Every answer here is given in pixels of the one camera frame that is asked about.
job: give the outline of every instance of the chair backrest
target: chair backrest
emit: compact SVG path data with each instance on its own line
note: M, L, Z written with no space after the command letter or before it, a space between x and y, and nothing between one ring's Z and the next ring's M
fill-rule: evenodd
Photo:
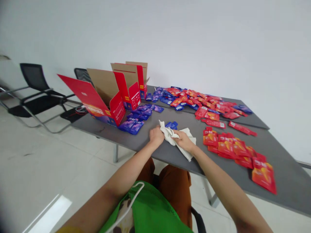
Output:
M49 89L44 78L42 65L20 63L20 69L29 87L38 91Z
M74 71L75 71L75 76L77 77L78 80L89 82L94 86L90 78L90 75L88 74L86 69L75 68Z

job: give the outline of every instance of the person's left hand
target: person's left hand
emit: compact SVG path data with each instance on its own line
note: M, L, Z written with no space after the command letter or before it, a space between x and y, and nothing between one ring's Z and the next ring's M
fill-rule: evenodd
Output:
M154 129L150 130L149 138L150 138L150 143L152 143L153 145L157 147L159 147L162 144L162 142L164 141L164 134L160 130L159 125L155 127Z

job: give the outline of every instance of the hand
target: hand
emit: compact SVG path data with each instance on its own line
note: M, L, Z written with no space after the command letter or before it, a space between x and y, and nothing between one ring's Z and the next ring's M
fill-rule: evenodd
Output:
M150 143L155 145L157 148L162 144L164 141L164 134L160 130L160 126L158 125L154 129L150 130L149 133Z
M174 141L184 150L188 151L189 153L193 152L193 149L195 148L195 144L189 139L187 134L182 131L173 130L174 133L176 133L179 136L178 138L172 138Z

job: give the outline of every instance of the red cardboard box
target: red cardboard box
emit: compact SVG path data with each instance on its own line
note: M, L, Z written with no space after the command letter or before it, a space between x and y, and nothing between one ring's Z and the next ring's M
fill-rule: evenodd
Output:
M121 93L118 89L115 73L96 69L87 69L91 83L58 75L81 100L94 119L118 127L125 115Z
M111 64L112 70L119 70L122 67L120 64L112 63ZM126 110L134 110L136 109L140 102L140 95L139 95L139 87L138 87L138 80L135 73L130 72L114 72L118 88L121 92L122 100L124 103L124 107Z
M112 64L118 64L119 66L112 67ZM125 64L122 63L112 63L111 67L112 70L115 72L121 72L125 75L125 79L127 74L136 77L138 80L139 90L140 90L140 97L142 99L146 98L147 95L147 68L148 63L145 62L133 62L133 61L126 61Z

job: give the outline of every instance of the open box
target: open box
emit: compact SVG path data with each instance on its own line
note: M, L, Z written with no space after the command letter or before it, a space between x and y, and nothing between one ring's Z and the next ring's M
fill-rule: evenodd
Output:
M87 69L91 83L58 75L81 100L94 119L118 127L125 115L121 93L115 73L112 71Z
M121 72L124 74L125 79L127 77L135 77L138 81L140 97L142 99L146 98L147 95L147 69L148 63L145 62L134 62L134 61L126 61L123 63L112 63L112 70L115 72Z

